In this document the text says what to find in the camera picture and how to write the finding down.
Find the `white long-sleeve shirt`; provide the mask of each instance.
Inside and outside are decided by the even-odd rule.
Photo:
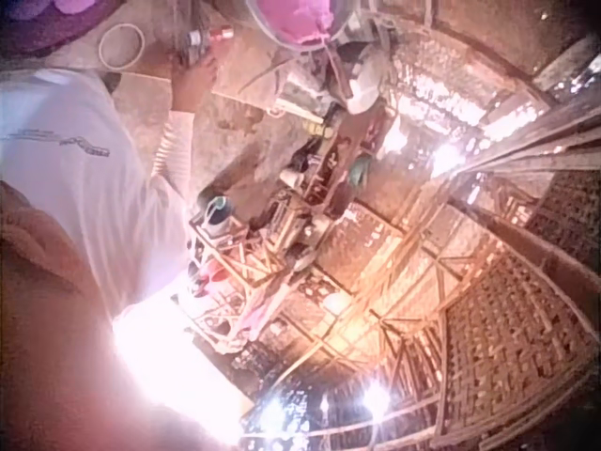
[[[111,314],[185,271],[193,114],[170,112],[149,175],[98,77],[39,70],[0,96],[1,179],[62,225]]]

